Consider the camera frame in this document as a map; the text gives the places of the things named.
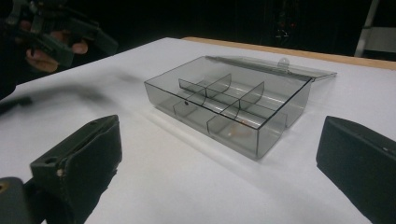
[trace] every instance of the transparent storage box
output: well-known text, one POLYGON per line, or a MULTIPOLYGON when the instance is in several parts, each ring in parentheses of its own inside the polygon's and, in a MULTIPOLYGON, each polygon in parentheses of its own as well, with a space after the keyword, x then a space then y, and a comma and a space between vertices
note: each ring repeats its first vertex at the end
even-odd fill
POLYGON ((303 113, 311 84, 334 72, 243 57, 205 56, 145 82, 156 108, 261 158, 303 113))

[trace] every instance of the white table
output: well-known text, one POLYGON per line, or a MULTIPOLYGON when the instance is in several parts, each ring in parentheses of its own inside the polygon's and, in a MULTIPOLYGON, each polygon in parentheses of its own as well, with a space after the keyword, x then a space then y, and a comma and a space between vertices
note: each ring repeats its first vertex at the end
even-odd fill
POLYGON ((29 164, 85 123, 118 114, 123 161, 87 223, 369 223, 318 168, 326 116, 396 139, 396 71, 289 56, 338 73, 315 82, 301 117, 253 161, 155 109, 143 82, 205 55, 284 55, 165 38, 20 85, 0 106, 0 176, 29 164))

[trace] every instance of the dark backdrop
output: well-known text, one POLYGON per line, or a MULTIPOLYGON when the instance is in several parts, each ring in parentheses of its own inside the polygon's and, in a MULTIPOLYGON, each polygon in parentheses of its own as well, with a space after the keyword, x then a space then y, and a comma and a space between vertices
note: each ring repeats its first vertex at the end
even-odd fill
MULTIPOLYGON (((3 17, 10 3, 1 1, 3 17)), ((68 1, 71 8, 100 22, 119 41, 119 52, 163 37, 198 36, 342 55, 353 55, 370 4, 371 0, 68 1)), ((394 5, 394 0, 381 1, 375 23, 395 25, 394 5)), ((103 56, 95 50, 90 54, 103 56)))

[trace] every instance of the finger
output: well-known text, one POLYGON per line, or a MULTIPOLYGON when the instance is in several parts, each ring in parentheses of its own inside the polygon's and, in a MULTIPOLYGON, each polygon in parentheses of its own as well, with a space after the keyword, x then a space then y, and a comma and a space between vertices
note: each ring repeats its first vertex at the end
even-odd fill
POLYGON ((35 69, 40 70, 42 72, 52 73, 55 72, 56 69, 58 69, 57 63, 47 63, 43 61, 34 60, 31 58, 26 58, 26 62, 28 62, 35 69))
POLYGON ((50 35, 64 42, 64 33, 62 31, 53 31, 50 35))
MULTIPOLYGON (((20 29, 23 31, 30 31, 31 27, 32 27, 32 23, 30 23, 29 21, 21 21, 21 23, 20 23, 20 29)), ((16 37, 15 42, 17 44, 21 44, 24 42, 24 40, 20 37, 16 37)))
POLYGON ((24 31, 29 31, 30 28, 32 28, 32 23, 30 23, 29 21, 21 21, 20 29, 24 31))
POLYGON ((31 49, 26 50, 26 57, 40 62, 54 63, 58 66, 58 62, 39 49, 36 49, 33 54, 31 49))
POLYGON ((72 46, 72 50, 76 54, 85 54, 88 51, 88 45, 83 40, 81 43, 76 43, 72 46))

